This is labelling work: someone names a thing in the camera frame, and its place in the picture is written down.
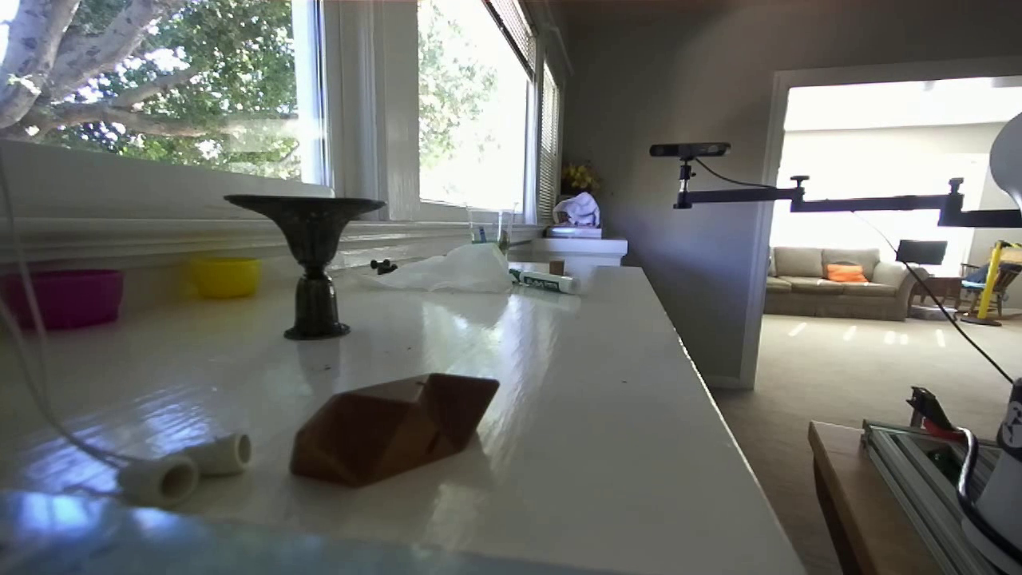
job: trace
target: carpet floor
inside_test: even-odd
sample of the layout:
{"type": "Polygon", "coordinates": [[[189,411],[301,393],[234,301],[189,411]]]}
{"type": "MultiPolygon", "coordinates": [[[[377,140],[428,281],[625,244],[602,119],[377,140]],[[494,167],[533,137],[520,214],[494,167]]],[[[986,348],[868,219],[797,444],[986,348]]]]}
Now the carpet floor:
{"type": "MultiPolygon", "coordinates": [[[[961,329],[1022,378],[1022,319],[961,329]]],[[[716,393],[742,452],[814,575],[841,572],[813,484],[807,421],[906,424],[911,387],[929,387],[956,424],[992,438],[1011,395],[994,370],[946,319],[763,316],[757,382],[716,393]]]]}

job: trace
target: magenta container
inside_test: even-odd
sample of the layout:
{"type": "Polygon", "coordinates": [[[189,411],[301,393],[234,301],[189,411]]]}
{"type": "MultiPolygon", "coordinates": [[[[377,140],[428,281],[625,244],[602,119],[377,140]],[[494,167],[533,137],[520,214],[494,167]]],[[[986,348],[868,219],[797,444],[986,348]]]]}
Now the magenta container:
{"type": "MultiPolygon", "coordinates": [[[[124,277],[115,267],[53,267],[32,273],[32,289],[44,329],[83,329],[115,322],[123,312],[124,277]]],[[[3,277],[3,301],[22,329],[32,329],[32,310],[22,277],[3,277]]]]}

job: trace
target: white countertop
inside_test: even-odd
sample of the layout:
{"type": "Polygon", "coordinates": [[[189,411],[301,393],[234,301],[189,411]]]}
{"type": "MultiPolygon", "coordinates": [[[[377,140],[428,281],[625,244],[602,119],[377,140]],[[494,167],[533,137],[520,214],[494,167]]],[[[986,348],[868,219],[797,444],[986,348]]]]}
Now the white countertop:
{"type": "MultiPolygon", "coordinates": [[[[57,334],[57,411],[140,456],[245,429],[252,471],[182,516],[581,568],[802,572],[638,267],[599,267],[571,298],[342,283],[344,340],[289,342],[290,316],[283,292],[57,334]],[[369,490],[289,472],[328,393],[433,370],[502,382],[470,452],[369,490]]],[[[113,493],[28,410],[11,345],[0,375],[0,487],[113,493]]]]}

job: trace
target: white cable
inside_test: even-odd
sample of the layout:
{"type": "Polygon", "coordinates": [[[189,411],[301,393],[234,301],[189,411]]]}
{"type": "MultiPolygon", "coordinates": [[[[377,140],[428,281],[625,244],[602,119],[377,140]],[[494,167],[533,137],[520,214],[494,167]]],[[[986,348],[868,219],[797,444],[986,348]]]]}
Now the white cable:
{"type": "Polygon", "coordinates": [[[44,322],[41,322],[41,312],[40,312],[40,298],[35,298],[35,289],[32,289],[32,275],[28,275],[28,262],[27,262],[27,249],[22,249],[22,236],[21,236],[21,224],[16,224],[16,214],[12,214],[12,197],[11,197],[11,187],[7,187],[7,170],[3,170],[3,156],[0,156],[0,197],[3,197],[3,212],[7,212],[7,227],[11,227],[11,246],[12,246],[12,262],[16,262],[16,275],[22,281],[22,293],[27,293],[27,305],[28,305],[28,316],[32,316],[32,325],[40,334],[40,361],[32,367],[32,355],[28,355],[28,345],[16,325],[16,319],[11,316],[7,308],[0,308],[0,316],[3,316],[3,325],[11,329],[11,340],[16,345],[16,355],[21,355],[21,365],[27,370],[27,387],[28,387],[28,395],[40,410],[40,414],[69,442],[75,444],[76,452],[89,453],[94,460],[105,462],[105,468],[127,468],[127,462],[139,462],[139,456],[124,456],[120,452],[105,452],[105,447],[97,447],[83,438],[76,438],[72,429],[63,429],[63,421],[57,418],[57,411],[53,410],[53,395],[47,395],[47,336],[44,336],[44,322]]]}

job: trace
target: window frame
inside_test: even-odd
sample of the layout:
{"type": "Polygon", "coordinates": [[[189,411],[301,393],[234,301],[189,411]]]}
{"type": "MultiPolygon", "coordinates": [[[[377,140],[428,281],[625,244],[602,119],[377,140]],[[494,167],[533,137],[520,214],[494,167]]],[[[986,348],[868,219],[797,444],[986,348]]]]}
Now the window frame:
{"type": "MultiPolygon", "coordinates": [[[[392,221],[392,206],[419,197],[415,4],[321,0],[325,148],[337,187],[258,178],[173,164],[123,160],[41,144],[0,140],[28,259],[98,259],[283,246],[277,229],[224,195],[349,195],[391,209],[352,224],[369,239],[467,232],[467,212],[422,206],[392,221]]],[[[536,206],[536,144],[528,150],[528,206],[536,206]]]]}

